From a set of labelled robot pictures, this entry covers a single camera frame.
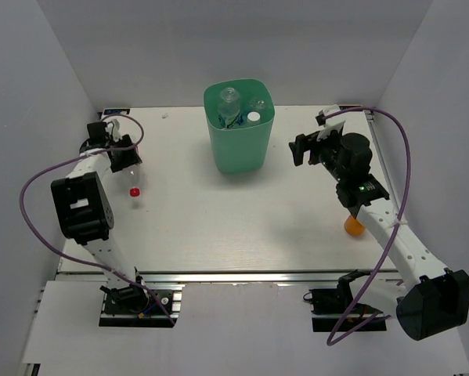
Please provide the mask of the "crushed bottle blue label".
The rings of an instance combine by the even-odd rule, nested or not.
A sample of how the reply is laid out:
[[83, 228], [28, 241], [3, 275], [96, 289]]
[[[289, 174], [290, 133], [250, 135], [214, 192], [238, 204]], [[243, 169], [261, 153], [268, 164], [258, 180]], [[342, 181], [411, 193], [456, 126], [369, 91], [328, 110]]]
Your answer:
[[265, 111], [266, 104], [263, 98], [253, 97], [248, 101], [247, 111], [263, 113]]

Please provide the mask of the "bottle green blue label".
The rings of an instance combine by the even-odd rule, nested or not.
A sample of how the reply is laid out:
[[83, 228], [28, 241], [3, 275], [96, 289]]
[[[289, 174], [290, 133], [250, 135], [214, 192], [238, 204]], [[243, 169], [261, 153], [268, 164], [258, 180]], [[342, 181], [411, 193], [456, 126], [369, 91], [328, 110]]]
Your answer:
[[218, 121], [222, 128], [231, 129], [242, 124], [241, 94], [233, 87], [223, 89], [219, 94]]

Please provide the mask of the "bottle red label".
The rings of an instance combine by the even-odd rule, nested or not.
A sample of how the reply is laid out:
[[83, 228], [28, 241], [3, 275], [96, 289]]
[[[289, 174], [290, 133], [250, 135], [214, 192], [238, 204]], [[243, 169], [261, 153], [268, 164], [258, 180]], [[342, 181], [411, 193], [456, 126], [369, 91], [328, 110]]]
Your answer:
[[140, 190], [140, 166], [142, 159], [139, 156], [138, 148], [132, 149], [128, 152], [125, 157], [125, 167], [123, 172], [127, 176], [128, 180], [128, 193], [131, 198], [138, 198], [141, 194]]

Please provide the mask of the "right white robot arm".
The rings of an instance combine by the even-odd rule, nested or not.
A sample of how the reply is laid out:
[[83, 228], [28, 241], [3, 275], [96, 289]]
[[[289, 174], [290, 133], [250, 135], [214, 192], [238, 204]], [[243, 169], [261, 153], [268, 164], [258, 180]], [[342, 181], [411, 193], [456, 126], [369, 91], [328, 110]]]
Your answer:
[[387, 252], [403, 284], [388, 283], [373, 272], [355, 270], [337, 283], [337, 302], [353, 313], [365, 305], [398, 320], [413, 340], [420, 341], [467, 322], [469, 276], [452, 271], [397, 218], [387, 190], [370, 172], [370, 142], [358, 133], [333, 131], [300, 134], [289, 144], [294, 164], [304, 155], [322, 164], [335, 178], [337, 198]]

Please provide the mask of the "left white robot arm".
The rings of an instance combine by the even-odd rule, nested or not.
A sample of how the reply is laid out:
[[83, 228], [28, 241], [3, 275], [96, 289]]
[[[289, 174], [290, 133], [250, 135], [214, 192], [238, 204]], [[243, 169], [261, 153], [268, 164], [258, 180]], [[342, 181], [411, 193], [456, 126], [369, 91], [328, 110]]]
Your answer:
[[142, 312], [149, 303], [149, 293], [130, 281], [136, 281], [136, 270], [125, 260], [110, 232], [114, 214], [103, 188], [102, 178], [116, 174], [128, 185], [129, 195], [138, 197], [138, 167], [142, 159], [130, 135], [120, 133], [118, 121], [100, 121], [87, 125], [88, 140], [81, 149], [81, 160], [63, 179], [51, 183], [60, 229], [105, 267], [107, 294], [124, 290], [122, 303], [131, 312]]

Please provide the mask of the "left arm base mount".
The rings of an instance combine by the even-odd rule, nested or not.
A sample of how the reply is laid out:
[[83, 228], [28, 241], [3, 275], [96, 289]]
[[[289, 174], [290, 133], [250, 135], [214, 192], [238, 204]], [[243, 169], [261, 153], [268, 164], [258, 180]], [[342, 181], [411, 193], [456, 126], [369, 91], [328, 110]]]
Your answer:
[[100, 327], [173, 328], [178, 319], [178, 292], [158, 289], [153, 298], [146, 291], [129, 285], [120, 289], [102, 286], [104, 293], [99, 316]]

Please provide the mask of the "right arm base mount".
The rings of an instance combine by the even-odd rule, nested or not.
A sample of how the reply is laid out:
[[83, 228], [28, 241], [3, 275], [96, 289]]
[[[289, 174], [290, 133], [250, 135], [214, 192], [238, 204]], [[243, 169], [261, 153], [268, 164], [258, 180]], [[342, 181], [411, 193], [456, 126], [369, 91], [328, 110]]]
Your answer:
[[[321, 287], [306, 292], [302, 299], [312, 307], [312, 331], [315, 333], [331, 332], [353, 299], [349, 284], [360, 277], [369, 275], [370, 271], [354, 270], [340, 277], [334, 288]], [[355, 325], [366, 322], [374, 313], [374, 308], [358, 303], [338, 331], [345, 333]]]

